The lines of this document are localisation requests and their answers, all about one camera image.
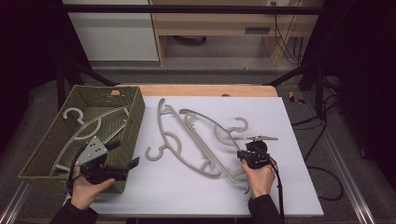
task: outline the white table surface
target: white table surface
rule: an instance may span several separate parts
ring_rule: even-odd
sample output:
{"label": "white table surface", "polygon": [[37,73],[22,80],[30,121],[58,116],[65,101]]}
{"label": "white table surface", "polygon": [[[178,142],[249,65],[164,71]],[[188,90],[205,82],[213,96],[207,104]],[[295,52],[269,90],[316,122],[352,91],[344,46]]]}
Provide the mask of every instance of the white table surface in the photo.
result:
{"label": "white table surface", "polygon": [[[99,214],[115,217],[248,217],[250,195],[244,194],[247,183],[236,184],[224,172],[217,179],[201,175],[182,163],[169,149],[158,161],[146,159],[147,147],[151,147],[150,155],[155,156],[164,144],[157,120],[161,98],[144,97],[146,111],[134,150],[134,158],[140,157],[140,163],[129,172],[125,191],[122,194],[99,195],[92,208]],[[165,99],[164,104],[171,105],[176,111],[182,108],[194,110],[227,129],[243,125],[242,121],[235,120],[236,117],[246,119],[248,129],[244,133],[233,133],[242,149],[246,149],[245,143],[249,142],[247,137],[278,137],[277,141],[265,142],[279,167],[285,216],[323,215],[281,98],[167,96]],[[200,149],[175,117],[163,115],[162,118],[164,129],[180,138],[183,158],[199,167],[204,161]],[[216,140],[213,123],[198,118],[193,124],[231,172],[241,171],[235,147],[224,146]],[[271,196],[278,206],[276,181]]]}

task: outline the black sleeve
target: black sleeve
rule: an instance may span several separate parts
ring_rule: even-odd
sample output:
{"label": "black sleeve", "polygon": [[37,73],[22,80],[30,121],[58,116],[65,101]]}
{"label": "black sleeve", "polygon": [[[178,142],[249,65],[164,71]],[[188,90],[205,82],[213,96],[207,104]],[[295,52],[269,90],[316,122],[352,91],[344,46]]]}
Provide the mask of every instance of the black sleeve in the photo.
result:
{"label": "black sleeve", "polygon": [[93,224],[98,218],[98,214],[91,208],[87,211],[76,208],[67,200],[59,212],[52,218],[49,224]]}
{"label": "black sleeve", "polygon": [[269,194],[262,195],[248,201],[248,210],[254,224],[281,224],[284,223],[277,212],[276,206]]}

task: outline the wicker basket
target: wicker basket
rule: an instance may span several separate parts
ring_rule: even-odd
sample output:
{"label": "wicker basket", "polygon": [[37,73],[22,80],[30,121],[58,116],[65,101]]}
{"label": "wicker basket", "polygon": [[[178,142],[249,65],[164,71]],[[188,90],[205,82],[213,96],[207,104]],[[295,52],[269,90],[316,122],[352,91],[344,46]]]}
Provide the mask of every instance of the wicker basket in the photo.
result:
{"label": "wicker basket", "polygon": [[[122,106],[126,106],[129,116],[127,111],[119,109]],[[81,118],[77,111],[72,110],[67,112],[67,119],[64,119],[64,111],[71,107],[79,109],[83,117]],[[111,110],[117,111],[102,117],[100,127],[96,130],[98,126],[96,118]],[[64,149],[64,154],[60,157],[58,164],[70,167],[78,149],[85,146],[92,137],[73,140],[69,147],[65,147],[70,139],[80,131],[78,137],[94,133],[94,136],[105,141],[125,121],[125,127],[112,138],[112,140],[120,140],[120,146],[108,152],[106,164],[126,165],[134,155],[134,146],[144,112],[145,103],[138,87],[75,86],[18,178],[45,191],[67,192],[65,186],[67,172],[54,169],[53,165]],[[92,123],[81,130],[82,124],[90,123],[90,121]],[[117,181],[106,193],[122,193],[125,184],[126,181]]]}

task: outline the horizontal bar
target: horizontal bar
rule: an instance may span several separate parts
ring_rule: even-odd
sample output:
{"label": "horizontal bar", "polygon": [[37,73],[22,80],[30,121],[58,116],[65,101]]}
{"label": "horizontal bar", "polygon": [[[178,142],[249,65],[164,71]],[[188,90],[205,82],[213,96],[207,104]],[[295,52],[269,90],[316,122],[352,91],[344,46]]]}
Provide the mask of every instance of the horizontal bar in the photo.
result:
{"label": "horizontal bar", "polygon": [[321,7],[239,7],[239,6],[147,6],[147,5],[44,5],[51,10],[85,13],[208,13],[208,14],[276,14],[322,15],[335,9]]}

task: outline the rectangular basket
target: rectangular basket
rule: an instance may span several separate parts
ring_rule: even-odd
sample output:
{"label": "rectangular basket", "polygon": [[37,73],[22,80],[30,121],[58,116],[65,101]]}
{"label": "rectangular basket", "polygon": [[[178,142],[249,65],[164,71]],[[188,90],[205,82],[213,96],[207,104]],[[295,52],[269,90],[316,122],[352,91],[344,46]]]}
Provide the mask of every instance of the rectangular basket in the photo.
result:
{"label": "rectangular basket", "polygon": [[[67,172],[54,168],[57,159],[69,168],[79,148],[94,136],[106,141],[122,124],[125,127],[111,138],[120,140],[120,146],[108,152],[106,164],[125,166],[134,155],[144,112],[139,87],[74,86],[18,178],[45,191],[67,192]],[[117,181],[105,193],[122,193],[125,184]]]}

